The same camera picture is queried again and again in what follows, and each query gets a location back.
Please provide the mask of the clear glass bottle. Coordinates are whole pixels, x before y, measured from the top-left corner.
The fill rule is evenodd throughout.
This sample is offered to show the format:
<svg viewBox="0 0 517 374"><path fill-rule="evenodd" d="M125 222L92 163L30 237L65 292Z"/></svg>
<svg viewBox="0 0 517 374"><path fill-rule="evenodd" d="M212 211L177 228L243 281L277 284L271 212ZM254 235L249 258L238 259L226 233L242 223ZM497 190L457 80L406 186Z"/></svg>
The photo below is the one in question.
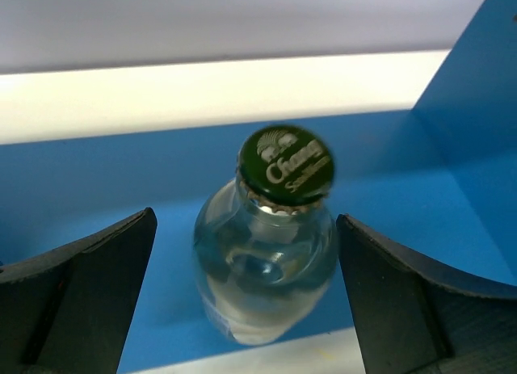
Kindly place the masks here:
<svg viewBox="0 0 517 374"><path fill-rule="evenodd" d="M325 205L333 155L306 128L250 135L233 179L201 208L193 234L196 285L211 323L247 346L274 342L330 285L337 230Z"/></svg>

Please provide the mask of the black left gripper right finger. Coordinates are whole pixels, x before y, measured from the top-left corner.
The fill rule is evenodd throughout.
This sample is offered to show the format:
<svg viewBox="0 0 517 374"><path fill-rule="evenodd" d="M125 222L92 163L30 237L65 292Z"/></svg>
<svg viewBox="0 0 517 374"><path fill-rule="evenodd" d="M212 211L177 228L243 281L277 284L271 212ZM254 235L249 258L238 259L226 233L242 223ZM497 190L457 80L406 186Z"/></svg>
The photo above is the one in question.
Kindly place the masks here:
<svg viewBox="0 0 517 374"><path fill-rule="evenodd" d="M514 373L516 287L448 266L352 216L339 262L367 373Z"/></svg>

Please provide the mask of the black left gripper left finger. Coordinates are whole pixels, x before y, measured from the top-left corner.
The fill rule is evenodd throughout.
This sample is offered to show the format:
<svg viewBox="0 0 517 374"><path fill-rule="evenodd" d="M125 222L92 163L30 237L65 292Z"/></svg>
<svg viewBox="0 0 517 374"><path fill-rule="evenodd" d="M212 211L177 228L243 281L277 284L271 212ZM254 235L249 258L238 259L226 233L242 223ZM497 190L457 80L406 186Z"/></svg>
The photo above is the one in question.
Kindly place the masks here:
<svg viewBox="0 0 517 374"><path fill-rule="evenodd" d="M114 373L158 227L152 208L1 267L3 373Z"/></svg>

